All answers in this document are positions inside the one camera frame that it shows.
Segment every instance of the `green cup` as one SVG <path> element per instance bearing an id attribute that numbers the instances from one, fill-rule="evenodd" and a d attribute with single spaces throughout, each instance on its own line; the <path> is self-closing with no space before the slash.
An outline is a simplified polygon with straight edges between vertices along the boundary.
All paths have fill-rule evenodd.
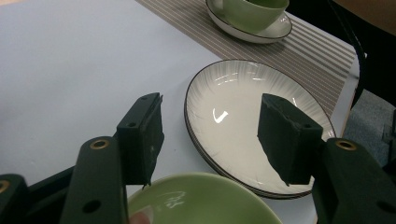
<path id="1" fill-rule="evenodd" d="M 289 6 L 289 0 L 223 0 L 228 23 L 250 34 L 270 26 Z"/>

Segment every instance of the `brass screw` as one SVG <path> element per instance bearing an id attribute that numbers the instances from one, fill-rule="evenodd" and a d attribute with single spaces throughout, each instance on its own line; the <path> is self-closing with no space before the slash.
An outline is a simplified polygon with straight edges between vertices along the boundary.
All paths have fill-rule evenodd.
<path id="1" fill-rule="evenodd" d="M 91 149 L 102 149 L 110 145 L 110 143 L 105 139 L 99 139 L 90 144 Z"/>
<path id="2" fill-rule="evenodd" d="M 351 143 L 351 142 L 348 142 L 348 141 L 346 141 L 346 140 L 338 140 L 338 141 L 335 142 L 335 144 L 336 144 L 338 147 L 340 147 L 341 149 L 348 150 L 348 151 L 353 151 L 353 150 L 358 149 L 358 148 L 355 146 L 355 144 L 353 144 L 353 143 Z"/>
<path id="3" fill-rule="evenodd" d="M 0 180 L 0 193 L 3 193 L 8 189 L 9 187 L 9 181 L 7 180 Z"/>

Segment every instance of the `oval plate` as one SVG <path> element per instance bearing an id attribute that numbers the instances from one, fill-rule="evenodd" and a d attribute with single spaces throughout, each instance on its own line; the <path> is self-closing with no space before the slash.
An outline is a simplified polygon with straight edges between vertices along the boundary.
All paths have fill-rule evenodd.
<path id="1" fill-rule="evenodd" d="M 191 81 L 184 108 L 190 137 L 219 174 L 264 197 L 302 197 L 310 193 L 313 179 L 309 185 L 288 187 L 257 137 L 263 93 L 298 106 L 323 127 L 323 140 L 334 137 L 324 110 L 300 84 L 267 65 L 238 60 L 210 64 Z"/>

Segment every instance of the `saucer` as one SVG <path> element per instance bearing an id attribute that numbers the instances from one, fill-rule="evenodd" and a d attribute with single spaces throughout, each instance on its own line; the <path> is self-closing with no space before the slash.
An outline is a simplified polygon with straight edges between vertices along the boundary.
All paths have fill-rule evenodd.
<path id="1" fill-rule="evenodd" d="M 222 0 L 206 0 L 207 11 L 213 22 L 224 32 L 236 38 L 256 44 L 271 44 L 282 40 L 291 32 L 291 20 L 282 13 L 279 18 L 266 29 L 257 34 L 250 34 L 231 26 L 225 19 Z"/>

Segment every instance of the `plate rim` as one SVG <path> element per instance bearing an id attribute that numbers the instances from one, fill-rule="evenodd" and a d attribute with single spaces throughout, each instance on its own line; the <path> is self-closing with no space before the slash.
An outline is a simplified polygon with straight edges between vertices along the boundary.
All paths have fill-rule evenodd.
<path id="1" fill-rule="evenodd" d="M 295 80 L 294 78 L 288 76 L 287 74 L 275 69 L 273 66 L 270 66 L 270 65 L 265 64 L 265 63 L 258 63 L 258 62 L 254 62 L 254 61 L 250 61 L 250 60 L 242 60 L 242 59 L 228 59 L 228 60 L 220 60 L 220 61 L 211 63 L 211 64 L 205 66 L 204 68 L 202 68 L 198 73 L 196 73 L 194 75 L 194 77 L 190 81 L 189 86 L 188 86 L 188 88 L 186 90 L 185 99 L 184 99 L 184 106 L 183 106 L 184 107 L 184 109 L 183 109 L 183 111 L 184 111 L 184 120 L 185 120 L 185 123 L 186 123 L 188 134 L 189 134 L 189 136 L 190 136 L 190 138 L 192 140 L 192 143 L 195 145 L 195 148 L 197 149 L 197 151 L 199 152 L 201 157 L 206 161 L 206 163 L 212 169 L 214 169 L 219 175 L 222 175 L 222 176 L 227 177 L 227 178 L 231 178 L 232 180 L 234 180 L 234 181 L 238 182 L 239 184 L 243 185 L 245 188 L 248 188 L 248 189 L 252 190 L 255 194 L 257 194 L 259 196 L 262 196 L 262 197 L 265 197 L 265 198 L 269 198 L 269 199 L 276 199 L 276 200 L 292 200 L 292 199 L 301 198 L 301 197 L 304 197 L 304 196 L 310 194 L 312 192 L 312 189 L 310 189 L 308 191 L 300 192 L 300 193 L 293 193 L 293 194 L 280 194 L 280 193 L 274 193 L 274 192 L 266 191 L 266 190 L 263 190 L 263 189 L 257 189 L 255 187 L 252 187 L 249 184 L 239 180 L 238 178 L 234 177 L 233 175 L 229 174 L 220 165 L 218 165 L 212 158 L 210 158 L 209 155 L 207 155 L 204 147 L 202 147 L 201 143 L 199 142 L 198 138 L 196 137 L 195 133 L 192 130 L 190 119 L 189 119 L 189 114 L 188 114 L 188 110 L 187 110 L 187 99 L 188 99 L 189 91 L 190 91 L 190 88 L 191 88 L 191 85 L 192 85 L 193 81 L 202 73 L 202 71 L 204 71 L 206 68 L 208 68 L 210 66 L 213 66 L 213 65 L 215 65 L 217 63 L 225 63 L 225 62 L 257 63 L 257 64 L 260 64 L 260 65 L 264 65 L 264 66 L 270 67 L 270 68 L 276 70 L 277 72 L 279 72 L 280 74 L 282 74 L 284 76 L 287 76 L 288 78 L 290 78 L 291 80 L 296 82 L 301 88 L 303 88 L 305 91 L 307 91 L 312 96 L 312 98 L 318 103 L 318 105 L 320 106 L 320 108 L 323 111 L 324 115 L 328 119 L 328 121 L 329 121 L 329 123 L 330 123 L 330 125 L 332 127 L 332 130 L 334 131 L 334 127 L 332 126 L 332 122 L 331 122 L 329 116 L 326 114 L 325 110 L 323 109 L 323 106 L 318 102 L 318 100 L 315 98 L 315 96 L 312 95 L 310 93 L 310 91 L 308 91 L 304 86 L 302 86 L 297 80 Z"/>

